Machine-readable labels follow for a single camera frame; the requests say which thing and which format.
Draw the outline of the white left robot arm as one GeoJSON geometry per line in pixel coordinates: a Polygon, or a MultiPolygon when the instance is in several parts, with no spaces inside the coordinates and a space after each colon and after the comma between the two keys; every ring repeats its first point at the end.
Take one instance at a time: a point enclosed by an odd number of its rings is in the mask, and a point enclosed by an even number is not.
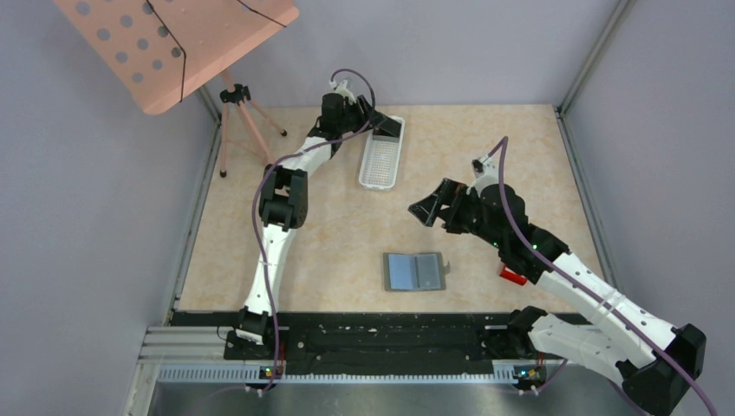
{"type": "Polygon", "coordinates": [[[377,111],[362,95],[351,101],[342,94],[325,94],[321,114],[298,150],[266,166],[251,209],[259,258],[235,327],[257,358],[267,358],[277,348],[278,290],[289,247],[308,216],[310,176],[354,134],[398,139],[403,130],[400,118],[377,111]]]}

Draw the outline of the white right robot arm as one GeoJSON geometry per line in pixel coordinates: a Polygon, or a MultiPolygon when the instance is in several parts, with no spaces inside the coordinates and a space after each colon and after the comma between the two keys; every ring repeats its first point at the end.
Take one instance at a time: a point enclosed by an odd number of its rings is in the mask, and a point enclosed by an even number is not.
{"type": "Polygon", "coordinates": [[[554,234],[529,221],[509,185],[481,191],[443,179],[408,210],[424,226],[441,219],[451,234],[472,234],[498,249],[501,262],[560,297],[595,330],[527,307],[508,334],[511,351],[536,351],[580,364],[615,383],[642,411],[669,415],[703,369],[706,336],[692,324],[675,327],[645,311],[597,276],[554,234]]]}

